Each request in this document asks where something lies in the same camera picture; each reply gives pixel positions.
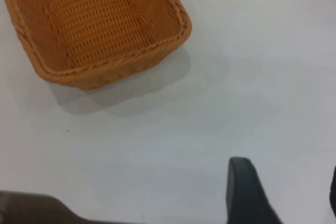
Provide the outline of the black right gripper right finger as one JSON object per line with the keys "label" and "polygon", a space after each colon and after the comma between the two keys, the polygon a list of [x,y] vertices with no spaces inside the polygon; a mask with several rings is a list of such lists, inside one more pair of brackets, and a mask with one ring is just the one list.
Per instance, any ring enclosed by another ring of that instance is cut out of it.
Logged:
{"label": "black right gripper right finger", "polygon": [[334,168],[330,186],[329,202],[332,210],[336,210],[336,167]]}

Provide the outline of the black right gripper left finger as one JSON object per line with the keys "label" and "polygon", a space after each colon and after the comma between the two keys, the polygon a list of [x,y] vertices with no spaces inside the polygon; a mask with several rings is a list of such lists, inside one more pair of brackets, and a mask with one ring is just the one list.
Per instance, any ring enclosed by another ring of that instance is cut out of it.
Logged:
{"label": "black right gripper left finger", "polygon": [[232,157],[226,186],[228,223],[282,223],[265,194],[253,163]]}

